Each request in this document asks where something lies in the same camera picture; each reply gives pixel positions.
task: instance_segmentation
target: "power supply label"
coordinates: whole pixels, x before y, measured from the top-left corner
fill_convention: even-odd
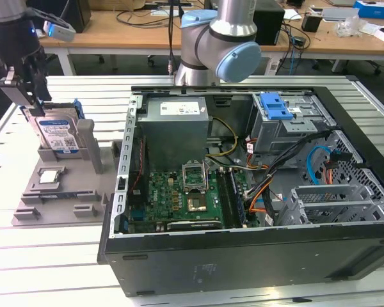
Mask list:
[[[199,103],[191,102],[162,102],[161,115],[199,115]]]
[[[70,129],[68,121],[42,120],[38,124],[51,149],[61,154],[74,154],[78,152],[76,139],[68,131]]]

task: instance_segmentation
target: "blue latch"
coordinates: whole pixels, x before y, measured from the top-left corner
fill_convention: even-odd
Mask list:
[[[260,102],[269,120],[291,120],[293,114],[287,110],[285,102],[277,93],[260,94]]]

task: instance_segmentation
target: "motherboard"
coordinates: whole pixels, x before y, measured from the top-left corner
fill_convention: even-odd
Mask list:
[[[197,167],[186,171],[151,172],[148,202],[145,206],[131,207],[129,231],[242,227],[245,219],[243,196],[248,189],[245,174],[238,170],[208,170],[201,165],[203,173]],[[202,183],[204,189],[190,188]]]

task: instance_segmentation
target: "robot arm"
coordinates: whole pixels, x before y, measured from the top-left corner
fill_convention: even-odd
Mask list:
[[[195,10],[182,17],[182,56],[177,85],[240,82],[260,63],[254,42],[256,0],[220,0],[218,11]]]
[[[0,0],[0,59],[7,77],[0,87],[18,105],[33,106],[43,115],[41,102],[51,100],[47,89],[44,49],[38,41],[33,19],[44,19],[44,31],[57,39],[71,41],[74,29],[60,18],[27,8],[24,0]]]

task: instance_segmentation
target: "wooden desk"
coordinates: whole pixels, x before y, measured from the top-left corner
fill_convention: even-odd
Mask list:
[[[323,0],[306,0],[300,13],[304,13],[310,5],[316,7],[330,6]],[[123,14],[127,20],[129,13]],[[142,23],[162,19],[162,16],[132,16],[131,22]],[[301,21],[291,21],[293,26],[301,27]],[[371,19],[369,22],[384,25],[384,20]],[[321,22],[316,33],[308,33],[311,38],[310,47],[303,53],[302,58],[308,59],[371,59],[384,60],[384,42],[363,34],[361,37],[340,38],[335,34],[334,22]],[[92,12],[91,21],[86,31],[77,34],[73,42],[61,42],[51,38],[41,39],[45,51],[55,53],[60,59],[65,75],[74,75],[74,66],[70,54],[143,54],[167,55],[168,30],[166,27],[157,29],[140,29],[121,24],[116,21],[116,12]],[[275,46],[262,46],[262,56],[269,58],[266,74],[274,75],[281,58],[289,47],[287,35],[280,33]],[[174,53],[180,54],[180,29],[173,29]]]

